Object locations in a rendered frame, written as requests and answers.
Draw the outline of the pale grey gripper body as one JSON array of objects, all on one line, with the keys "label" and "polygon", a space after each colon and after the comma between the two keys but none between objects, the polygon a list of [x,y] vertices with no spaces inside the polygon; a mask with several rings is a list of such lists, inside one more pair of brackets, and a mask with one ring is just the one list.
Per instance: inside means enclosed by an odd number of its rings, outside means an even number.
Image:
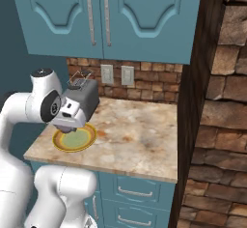
[{"label": "pale grey gripper body", "polygon": [[63,126],[71,128],[83,128],[86,124],[84,112],[78,108],[61,108],[58,115],[51,121],[53,126]]}]

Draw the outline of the grey wall socket plate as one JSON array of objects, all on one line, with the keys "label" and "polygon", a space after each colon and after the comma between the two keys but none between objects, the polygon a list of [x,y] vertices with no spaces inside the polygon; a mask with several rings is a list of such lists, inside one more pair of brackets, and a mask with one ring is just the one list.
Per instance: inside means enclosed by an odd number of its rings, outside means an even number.
[{"label": "grey wall socket plate", "polygon": [[122,84],[132,86],[134,84],[134,68],[131,66],[122,66]]},{"label": "grey wall socket plate", "polygon": [[112,65],[101,65],[101,82],[103,84],[113,84],[114,83],[114,72]]}]

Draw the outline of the yellow plate with green centre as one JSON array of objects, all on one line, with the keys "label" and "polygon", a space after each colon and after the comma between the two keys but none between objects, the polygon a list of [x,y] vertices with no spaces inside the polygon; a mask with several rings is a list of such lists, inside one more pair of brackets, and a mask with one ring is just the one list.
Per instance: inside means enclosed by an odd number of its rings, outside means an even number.
[{"label": "yellow plate with green centre", "polygon": [[76,131],[62,133],[59,130],[52,136],[53,145],[60,151],[75,153],[83,151],[92,146],[96,141],[96,129],[87,123],[83,128]]}]

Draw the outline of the blue drawer front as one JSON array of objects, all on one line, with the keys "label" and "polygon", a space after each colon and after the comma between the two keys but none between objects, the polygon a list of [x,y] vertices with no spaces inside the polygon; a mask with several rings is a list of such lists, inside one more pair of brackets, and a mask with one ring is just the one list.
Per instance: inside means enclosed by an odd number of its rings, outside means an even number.
[{"label": "blue drawer front", "polygon": [[[130,205],[127,203],[102,200],[104,223],[113,228],[168,228],[170,213],[147,207]],[[151,221],[151,226],[139,226],[128,224],[118,220],[118,215],[122,218],[136,220],[140,222]]]},{"label": "blue drawer front", "polygon": [[[173,183],[158,182],[142,178],[121,176],[99,172],[99,185],[104,199],[132,203],[138,206],[169,211],[172,207],[175,185]],[[141,197],[118,192],[122,189],[143,193],[153,192],[152,197]]]}]

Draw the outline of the dark wooden side panel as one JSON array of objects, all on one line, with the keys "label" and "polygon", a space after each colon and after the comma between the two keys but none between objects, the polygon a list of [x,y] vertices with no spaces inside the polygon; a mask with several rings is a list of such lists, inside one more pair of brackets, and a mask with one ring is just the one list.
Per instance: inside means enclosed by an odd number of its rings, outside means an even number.
[{"label": "dark wooden side panel", "polygon": [[178,93],[178,182],[168,228],[177,228],[226,0],[201,0],[191,63],[182,68]]}]

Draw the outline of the grey toaster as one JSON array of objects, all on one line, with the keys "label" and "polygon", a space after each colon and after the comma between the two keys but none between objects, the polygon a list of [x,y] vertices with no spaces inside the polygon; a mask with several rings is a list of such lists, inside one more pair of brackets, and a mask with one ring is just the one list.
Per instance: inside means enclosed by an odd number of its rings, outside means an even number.
[{"label": "grey toaster", "polygon": [[65,90],[64,95],[78,101],[86,121],[89,122],[99,105],[98,83],[94,79],[76,78]]}]

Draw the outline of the dark purple eggplant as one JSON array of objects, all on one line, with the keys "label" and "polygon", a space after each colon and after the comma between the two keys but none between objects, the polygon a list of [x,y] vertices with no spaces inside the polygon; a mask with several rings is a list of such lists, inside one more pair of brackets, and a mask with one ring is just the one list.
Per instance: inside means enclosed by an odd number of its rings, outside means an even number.
[{"label": "dark purple eggplant", "polygon": [[71,128],[71,127],[56,126],[56,128],[60,130],[62,133],[70,133],[72,131],[77,131],[77,128]]}]

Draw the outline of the blue wall cupboard door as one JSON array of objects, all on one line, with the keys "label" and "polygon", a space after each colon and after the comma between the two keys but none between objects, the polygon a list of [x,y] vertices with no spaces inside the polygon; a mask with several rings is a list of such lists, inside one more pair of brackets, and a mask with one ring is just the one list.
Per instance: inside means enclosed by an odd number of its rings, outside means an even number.
[{"label": "blue wall cupboard door", "polygon": [[100,0],[104,57],[188,65],[199,4],[200,0],[109,0],[108,46]]},{"label": "blue wall cupboard door", "polygon": [[14,0],[30,54],[103,57],[99,0],[92,0],[96,45],[87,0]]}]

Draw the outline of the blue base cupboard door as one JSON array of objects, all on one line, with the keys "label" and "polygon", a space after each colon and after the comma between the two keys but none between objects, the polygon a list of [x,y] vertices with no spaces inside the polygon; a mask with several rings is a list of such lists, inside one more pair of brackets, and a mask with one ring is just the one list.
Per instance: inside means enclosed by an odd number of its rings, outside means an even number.
[{"label": "blue base cupboard door", "polygon": [[[97,208],[97,215],[98,215],[98,221],[96,221],[96,224],[97,224],[97,227],[98,228],[105,228],[100,192],[99,191],[96,191],[94,193],[94,195],[96,196],[96,208]],[[89,197],[89,198],[87,198],[85,200],[85,209],[88,212],[88,214],[93,219],[95,219],[95,217],[94,217],[94,211],[93,211],[93,196],[92,197]]]}]

